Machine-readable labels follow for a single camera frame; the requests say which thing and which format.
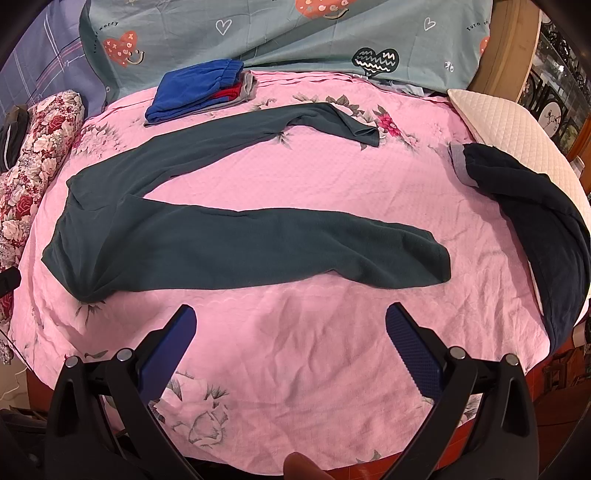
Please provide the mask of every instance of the red folded clothing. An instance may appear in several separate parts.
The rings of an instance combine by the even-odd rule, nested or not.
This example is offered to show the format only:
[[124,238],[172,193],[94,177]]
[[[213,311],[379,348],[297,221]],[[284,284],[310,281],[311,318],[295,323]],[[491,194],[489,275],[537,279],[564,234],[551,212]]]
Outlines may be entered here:
[[236,100],[236,98],[238,98],[238,95],[240,95],[241,89],[242,89],[242,82],[238,82],[238,83],[235,83],[234,85],[232,85],[230,88],[227,88],[225,90],[220,90],[220,91],[214,93],[207,100],[211,100],[212,98],[228,97],[228,102],[231,102],[232,100]]

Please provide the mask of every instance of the white heart outline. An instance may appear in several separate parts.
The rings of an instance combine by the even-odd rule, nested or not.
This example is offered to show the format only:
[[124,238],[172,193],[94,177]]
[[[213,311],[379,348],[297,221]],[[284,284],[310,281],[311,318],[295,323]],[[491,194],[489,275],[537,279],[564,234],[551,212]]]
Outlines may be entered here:
[[431,20],[431,17],[427,17],[425,19],[425,32],[431,30],[437,23],[434,20]]
[[[225,30],[224,31],[222,31],[220,29],[220,25],[222,26],[222,28],[225,27]],[[231,26],[232,26],[232,19],[231,18],[228,18],[226,21],[224,21],[224,20],[218,20],[216,22],[216,30],[218,32],[220,32],[220,35],[222,37],[226,34],[226,32],[228,31],[228,28],[230,28]]]

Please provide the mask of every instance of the floral pillow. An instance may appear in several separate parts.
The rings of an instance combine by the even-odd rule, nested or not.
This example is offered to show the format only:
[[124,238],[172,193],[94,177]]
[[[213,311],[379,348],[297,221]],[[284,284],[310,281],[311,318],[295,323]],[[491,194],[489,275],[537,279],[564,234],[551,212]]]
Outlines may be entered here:
[[[82,127],[84,107],[80,95],[67,90],[32,106],[29,113],[17,163],[0,176],[0,272],[18,265],[43,194]],[[4,332],[11,315],[9,293],[0,299]]]

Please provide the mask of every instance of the white quilted pillow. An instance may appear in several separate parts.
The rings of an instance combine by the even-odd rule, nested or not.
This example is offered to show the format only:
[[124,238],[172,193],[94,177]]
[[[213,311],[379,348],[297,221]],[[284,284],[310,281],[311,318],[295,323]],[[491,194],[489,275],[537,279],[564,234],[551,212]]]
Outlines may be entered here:
[[525,108],[504,98],[466,90],[448,90],[447,94],[478,143],[496,147],[530,170],[547,174],[579,209],[591,232],[591,206],[579,179]]

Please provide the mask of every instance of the wooden headboard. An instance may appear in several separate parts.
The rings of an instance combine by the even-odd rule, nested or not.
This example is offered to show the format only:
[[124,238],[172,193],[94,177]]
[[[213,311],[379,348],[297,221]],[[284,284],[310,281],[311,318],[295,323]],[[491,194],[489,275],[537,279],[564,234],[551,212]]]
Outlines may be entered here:
[[516,102],[540,36],[541,10],[531,0],[495,0],[491,39],[468,90]]

